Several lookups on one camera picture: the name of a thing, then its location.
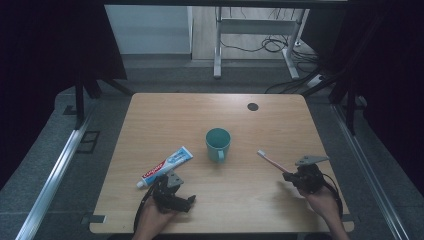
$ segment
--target mug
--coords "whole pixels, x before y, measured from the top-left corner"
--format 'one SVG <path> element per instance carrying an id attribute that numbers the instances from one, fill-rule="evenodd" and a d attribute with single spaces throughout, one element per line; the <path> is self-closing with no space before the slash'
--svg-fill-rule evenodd
<path id="1" fill-rule="evenodd" d="M 213 128 L 206 134 L 209 159 L 223 163 L 230 148 L 231 135 L 223 128 Z"/>

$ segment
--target floor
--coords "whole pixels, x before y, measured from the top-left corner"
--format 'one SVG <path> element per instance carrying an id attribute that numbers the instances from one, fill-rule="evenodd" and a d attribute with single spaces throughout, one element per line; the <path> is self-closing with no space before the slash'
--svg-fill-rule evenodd
<path id="1" fill-rule="evenodd" d="M 128 74 L 128 81 L 119 82 L 136 92 L 211 92 L 211 93 L 264 93 L 270 86 L 276 86 L 269 93 L 284 90 L 282 83 L 290 82 L 290 75 L 279 53 L 258 51 L 249 53 L 235 49 L 223 49 L 223 77 L 213 78 L 213 47 L 214 38 L 208 38 L 197 32 L 198 23 L 205 17 L 214 15 L 213 8 L 200 8 L 194 12 L 200 16 L 195 21 L 193 40 L 193 60 L 191 59 L 143 59 L 137 56 L 123 56 Z M 233 17 L 250 17 L 249 9 L 232 8 Z M 272 10 L 256 13 L 267 18 Z M 287 10 L 285 18 L 291 17 L 292 11 Z M 213 21 L 205 21 L 202 29 L 212 31 Z M 228 44 L 240 44 L 241 48 L 255 48 L 255 42 L 260 46 L 264 36 L 252 36 L 252 39 L 241 40 L 246 36 L 223 38 Z M 313 64 L 301 71 L 302 77 L 313 69 Z M 93 147 L 90 141 L 78 145 L 79 152 L 71 158 L 66 172 L 63 174 L 60 186 L 54 192 L 53 199 L 42 199 L 47 204 L 47 212 L 39 213 L 40 225 L 35 229 L 35 239 L 129 239 L 128 235 L 95 235 L 88 229 L 88 221 L 94 211 L 97 197 L 107 171 L 110 158 L 126 109 L 131 100 L 129 96 L 99 81 L 102 97 L 98 100 L 85 96 L 86 113 L 92 116 L 86 131 L 98 133 L 99 138 Z M 313 116 L 317 130 L 324 147 L 334 159 L 331 163 L 335 169 L 349 208 L 355 221 L 355 230 L 350 233 L 351 239 L 408 239 L 396 238 L 391 225 L 391 219 L 399 219 L 401 227 L 409 239 L 424 239 L 424 199 L 402 172 L 387 149 L 368 127 L 361 115 L 356 112 L 355 127 L 357 135 L 351 138 L 339 125 L 337 109 L 328 103 L 326 96 L 331 87 L 307 98 L 308 107 Z M 306 85 L 298 91 L 307 89 Z M 41 132 L 36 143 L 27 154 L 21 167 L 12 176 L 8 184 L 0 192 L 0 238 L 14 239 L 37 201 L 56 161 L 60 158 L 67 140 L 75 127 L 75 115 L 64 114 L 68 106 L 75 104 L 74 90 L 68 89 L 58 94 L 55 111 Z M 355 152 L 352 144 L 360 145 Z M 372 171 L 361 162 L 365 156 Z M 369 182 L 370 177 L 376 177 L 378 186 Z M 395 213 L 388 216 L 386 212 Z M 306 234 L 260 235 L 260 236 L 209 236 L 209 239 L 304 239 Z M 190 239 L 193 236 L 180 236 Z"/>

